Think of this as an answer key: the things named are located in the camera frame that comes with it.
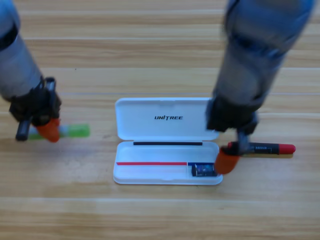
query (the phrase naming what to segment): pen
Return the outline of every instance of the pen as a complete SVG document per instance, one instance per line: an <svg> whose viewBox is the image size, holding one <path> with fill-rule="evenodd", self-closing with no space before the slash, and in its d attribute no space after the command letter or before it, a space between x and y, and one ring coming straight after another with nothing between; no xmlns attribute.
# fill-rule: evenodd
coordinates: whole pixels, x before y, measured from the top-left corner
<svg viewBox="0 0 320 240"><path fill-rule="evenodd" d="M228 148L237 148L238 142L232 141L228 143ZM250 142L248 154L293 154L296 147L292 144L278 144L278 143L260 143Z"/></svg>

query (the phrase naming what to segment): black stripe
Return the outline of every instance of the black stripe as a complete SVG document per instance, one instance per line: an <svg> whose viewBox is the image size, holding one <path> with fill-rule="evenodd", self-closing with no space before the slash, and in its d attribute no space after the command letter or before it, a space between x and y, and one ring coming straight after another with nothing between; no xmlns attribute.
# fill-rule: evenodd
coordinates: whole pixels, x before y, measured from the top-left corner
<svg viewBox="0 0 320 240"><path fill-rule="evenodd" d="M177 145L177 146L202 146L202 142L171 142L171 141L134 141L133 145Z"/></svg>
<svg viewBox="0 0 320 240"><path fill-rule="evenodd" d="M18 36L18 29L14 24L7 34L5 34L3 37L0 37L0 51L6 49L11 44L13 44L17 36Z"/></svg>

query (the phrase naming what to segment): red cap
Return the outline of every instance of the red cap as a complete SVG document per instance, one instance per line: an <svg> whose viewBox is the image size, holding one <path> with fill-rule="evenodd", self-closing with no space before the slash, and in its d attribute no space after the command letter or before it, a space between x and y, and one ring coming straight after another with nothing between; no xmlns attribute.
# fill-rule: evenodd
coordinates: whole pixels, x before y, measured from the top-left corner
<svg viewBox="0 0 320 240"><path fill-rule="evenodd" d="M38 133L47 139L49 142L56 143L59 141L59 127L60 121L57 118L51 119L46 125L37 126Z"/></svg>
<svg viewBox="0 0 320 240"><path fill-rule="evenodd" d="M279 154L293 154L296 151L295 145L279 144Z"/></svg>
<svg viewBox="0 0 320 240"><path fill-rule="evenodd" d="M218 174L228 174L236 167L239 159L240 156L228 155L220 150L214 163L214 169Z"/></svg>

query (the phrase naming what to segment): table surface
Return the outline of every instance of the table surface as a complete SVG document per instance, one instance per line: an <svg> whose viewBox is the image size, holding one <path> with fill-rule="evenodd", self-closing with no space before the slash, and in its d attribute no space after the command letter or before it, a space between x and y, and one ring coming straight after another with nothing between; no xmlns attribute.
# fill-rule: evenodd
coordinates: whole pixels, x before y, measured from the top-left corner
<svg viewBox="0 0 320 240"><path fill-rule="evenodd" d="M115 101L210 97L225 0L16 0L22 36L54 76L63 124L90 138L17 143L0 102L0 239L319 240L320 8L281 69L255 142L292 158L243 158L217 186L119 185ZM235 139L228 131L219 145Z"/></svg>

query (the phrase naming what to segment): red stripe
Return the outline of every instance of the red stripe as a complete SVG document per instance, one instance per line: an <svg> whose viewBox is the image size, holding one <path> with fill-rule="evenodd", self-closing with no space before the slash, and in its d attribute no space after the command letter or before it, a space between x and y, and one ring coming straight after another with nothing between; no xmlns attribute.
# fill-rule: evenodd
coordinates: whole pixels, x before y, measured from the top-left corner
<svg viewBox="0 0 320 240"><path fill-rule="evenodd" d="M141 161L141 162L130 162L130 161L121 161L121 162L117 162L117 165L127 165L127 166L156 166L156 165L160 165L160 166L186 166L187 162L183 162L183 161L178 161L178 162L163 162L163 161Z"/></svg>

